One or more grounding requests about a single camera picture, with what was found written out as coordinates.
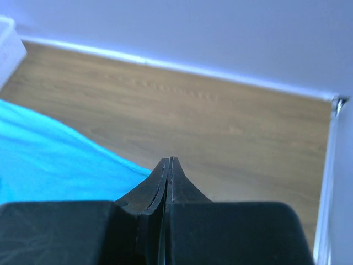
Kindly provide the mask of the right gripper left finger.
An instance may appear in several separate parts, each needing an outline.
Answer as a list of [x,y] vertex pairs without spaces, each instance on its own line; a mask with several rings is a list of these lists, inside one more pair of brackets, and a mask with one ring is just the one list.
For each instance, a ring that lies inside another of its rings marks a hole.
[[163,264],[169,161],[116,201],[1,206],[2,264]]

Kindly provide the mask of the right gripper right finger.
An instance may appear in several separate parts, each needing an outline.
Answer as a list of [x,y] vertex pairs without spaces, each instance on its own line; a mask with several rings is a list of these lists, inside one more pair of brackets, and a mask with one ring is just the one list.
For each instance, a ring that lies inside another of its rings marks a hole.
[[166,264],[313,264],[301,222],[281,202],[213,202],[170,159]]

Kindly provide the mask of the turquoise t shirt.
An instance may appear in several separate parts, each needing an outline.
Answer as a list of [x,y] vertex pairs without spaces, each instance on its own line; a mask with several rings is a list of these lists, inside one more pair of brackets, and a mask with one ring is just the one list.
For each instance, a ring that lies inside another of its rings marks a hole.
[[1,101],[1,203],[117,200],[149,174],[55,119]]

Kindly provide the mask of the white perforated plastic basket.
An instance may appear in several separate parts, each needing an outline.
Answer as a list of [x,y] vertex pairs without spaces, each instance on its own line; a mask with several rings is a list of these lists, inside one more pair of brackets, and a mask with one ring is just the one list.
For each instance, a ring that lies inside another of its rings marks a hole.
[[12,18],[1,16],[1,89],[27,55],[26,48],[15,29]]

